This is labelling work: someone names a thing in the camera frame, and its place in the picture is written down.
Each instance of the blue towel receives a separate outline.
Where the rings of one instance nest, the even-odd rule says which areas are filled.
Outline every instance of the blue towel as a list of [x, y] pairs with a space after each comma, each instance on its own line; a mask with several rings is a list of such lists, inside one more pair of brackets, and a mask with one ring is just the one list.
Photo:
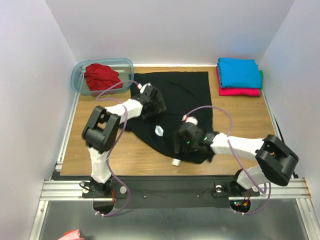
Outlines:
[[254, 59], [221, 57], [217, 66], [222, 88], [262, 88], [261, 75]]

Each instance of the wooden table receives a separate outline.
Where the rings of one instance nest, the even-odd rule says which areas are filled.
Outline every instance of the wooden table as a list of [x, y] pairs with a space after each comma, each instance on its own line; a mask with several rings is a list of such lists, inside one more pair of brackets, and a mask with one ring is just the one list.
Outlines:
[[[215, 67], [135, 67], [136, 73], [151, 72], [208, 72], [212, 104], [225, 109], [233, 117], [231, 135], [243, 138], [264, 138], [274, 134], [272, 122], [263, 96], [219, 96]], [[113, 95], [119, 100], [130, 98], [130, 91]], [[95, 97], [81, 95], [78, 100], [70, 137], [61, 169], [62, 176], [89, 176], [91, 162], [82, 139], [82, 131], [97, 105], [113, 106], [115, 102], [97, 102]], [[229, 120], [224, 113], [214, 110], [213, 129], [227, 133]], [[257, 162], [242, 159], [249, 168]], [[164, 156], [138, 139], [132, 132], [125, 132], [114, 148], [110, 165], [117, 175], [233, 175], [240, 166], [231, 155], [216, 155], [212, 162], [202, 164], [182, 162], [179, 167], [171, 165], [172, 159]]]

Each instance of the wall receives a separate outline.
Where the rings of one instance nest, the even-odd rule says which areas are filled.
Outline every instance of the wall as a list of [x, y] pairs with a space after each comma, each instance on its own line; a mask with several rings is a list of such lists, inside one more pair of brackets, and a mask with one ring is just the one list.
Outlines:
[[320, 218], [320, 1], [296, 0], [260, 63], [284, 141], [299, 155]]
[[258, 62], [294, 0], [46, 0], [76, 60]]
[[0, 233], [25, 240], [57, 160], [76, 62], [43, 0], [1, 1], [0, 50]]

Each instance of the pink fabric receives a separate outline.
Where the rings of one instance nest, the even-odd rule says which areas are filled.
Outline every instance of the pink fabric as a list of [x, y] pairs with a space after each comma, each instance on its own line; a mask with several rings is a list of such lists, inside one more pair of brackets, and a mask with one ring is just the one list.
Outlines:
[[216, 70], [216, 77], [218, 78], [220, 96], [238, 96], [238, 95], [246, 95], [246, 96], [253, 96], [253, 97], [260, 96], [259, 88], [232, 88], [232, 87], [222, 88], [220, 84], [218, 67], [216, 67], [215, 70]]
[[78, 229], [65, 234], [63, 237], [59, 238], [58, 240], [85, 240], [85, 239], [80, 237], [80, 231]]

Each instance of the white logo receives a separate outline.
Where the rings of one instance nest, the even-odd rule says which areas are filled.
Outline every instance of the white logo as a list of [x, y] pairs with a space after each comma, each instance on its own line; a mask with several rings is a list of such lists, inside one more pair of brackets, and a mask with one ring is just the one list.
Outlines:
[[155, 134], [157, 134], [158, 136], [160, 137], [164, 136], [164, 130], [161, 126], [156, 125], [154, 131], [155, 131]]

